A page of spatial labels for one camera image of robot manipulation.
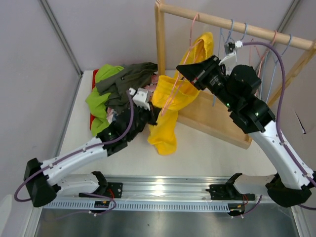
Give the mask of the yellow shorts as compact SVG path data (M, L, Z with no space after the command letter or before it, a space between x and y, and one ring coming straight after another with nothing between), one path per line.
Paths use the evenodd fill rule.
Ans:
M202 62L213 55L214 38L211 32L203 33L197 38L183 56L180 64ZM173 77L161 75L158 78L151 102L161 108L157 125L150 125L149 144L153 145L159 155L171 155L177 149L174 133L178 111L192 103L200 91L188 80L181 79L181 74L175 72Z

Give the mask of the pink patterned shorts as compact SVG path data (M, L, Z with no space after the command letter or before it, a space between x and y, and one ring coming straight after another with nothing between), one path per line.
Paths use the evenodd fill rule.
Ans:
M147 89L149 92L149 101L153 96L153 93L156 89L158 83L158 75L153 74L151 83L144 86L144 89ZM109 123L116 120L119 113L126 108L128 105L128 99L126 95L120 95L118 92L111 93L105 102L105 107L107 109L107 120Z

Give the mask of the dark olive shorts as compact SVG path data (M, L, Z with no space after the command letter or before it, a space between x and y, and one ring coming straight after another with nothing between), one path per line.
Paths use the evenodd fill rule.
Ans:
M152 62L130 64L127 66L112 66L109 64L101 67L95 78L95 87L99 95L109 94L104 105L122 112L128 106L127 91L130 88L137 90L149 85L152 76L158 71L158 65Z

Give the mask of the lime green shorts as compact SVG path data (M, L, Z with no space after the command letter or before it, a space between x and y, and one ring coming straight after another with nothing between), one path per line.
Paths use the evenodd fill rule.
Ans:
M89 107L90 114L95 116L91 128L92 136L96 136L99 132L110 125L107 120L107 109L105 107L105 102L111 94L106 93L104 95L100 95L96 88L96 84L98 82L107 80L109 77L119 73L123 69L124 67L122 66L112 66L106 64L99 69L95 76L95 87L85 100Z

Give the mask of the pink hanger of green shorts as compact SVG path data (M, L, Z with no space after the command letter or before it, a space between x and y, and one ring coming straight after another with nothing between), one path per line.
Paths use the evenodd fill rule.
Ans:
M277 36L277 30L274 30L274 37L272 39L272 41L270 42L270 45L273 46L275 41L276 41L276 36ZM257 76L259 77L260 74L261 74L261 71L262 71L262 67L263 67L263 64L264 64L264 61L267 59L267 55L268 55L268 52L269 52L269 48L265 49L263 53L260 53L259 49L258 49L258 46L254 45L253 48L255 48L256 52L257 52L257 55L258 55L258 58L259 58L259 65L256 69L256 72L257 72Z

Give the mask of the blue hanger of grey shorts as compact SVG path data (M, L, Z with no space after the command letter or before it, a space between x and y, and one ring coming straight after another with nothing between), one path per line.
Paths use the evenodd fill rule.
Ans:
M273 58L273 62L274 62L274 68L273 68L273 72L272 72L272 77L271 77L271 80L270 80L270 84L269 84L269 90L268 90L268 93L267 93L267 97L266 97L266 101L265 102L268 102L268 99L270 97L270 93L271 93L271 89L272 89L272 85L273 85L273 82L274 82L274 77L275 77L275 73L276 73L276 67L277 67L277 64L279 62L278 58L274 58L274 55L273 53L268 50L268 53L267 53L267 56L265 57L264 59L264 64L263 64L263 71L262 71L262 85L261 85L261 88L260 88L260 98L262 99L263 98L263 84L264 84L264 78L265 78L265 68L266 68L266 64L267 64L267 60L268 60L268 55L271 54L272 55L272 58Z

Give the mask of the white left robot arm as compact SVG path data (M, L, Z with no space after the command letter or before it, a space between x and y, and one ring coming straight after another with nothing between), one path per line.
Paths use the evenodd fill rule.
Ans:
M42 207L58 196L86 197L91 193L103 197L108 183L100 171L86 176L72 172L126 148L147 124L157 124L159 112L160 108L153 105L149 110L137 106L125 109L107 128L74 151L44 161L29 160L24 173L29 201L34 207Z

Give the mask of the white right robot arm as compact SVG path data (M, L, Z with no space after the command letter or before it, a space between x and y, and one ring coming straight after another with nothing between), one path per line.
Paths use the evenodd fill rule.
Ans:
M228 75L215 55L176 69L196 89L210 90L227 107L234 124L259 145L277 171L268 176L236 173L225 183L226 195L231 199L245 194L269 196L282 207L305 203L312 194L315 173L308 167L305 171L299 169L296 162L303 161L281 138L274 113L254 95L261 83L254 69L237 65Z

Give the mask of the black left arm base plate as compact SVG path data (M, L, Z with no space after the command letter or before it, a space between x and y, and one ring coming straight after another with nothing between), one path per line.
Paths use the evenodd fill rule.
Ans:
M99 187L100 185L93 185L93 192L92 194L95 195L101 195L105 197L110 198L121 198L122 191L123 191L123 183L120 182L109 182L106 187ZM85 197L91 197L90 195L87 195L88 191L90 191L91 188L88 190L84 190L83 192L79 193L79 197L85 198Z

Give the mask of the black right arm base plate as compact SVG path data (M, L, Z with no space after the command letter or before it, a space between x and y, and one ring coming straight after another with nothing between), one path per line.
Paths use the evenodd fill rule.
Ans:
M209 185L206 192L210 193L212 200L249 200L254 201L256 196L254 194L241 194L234 186L226 184L212 184Z

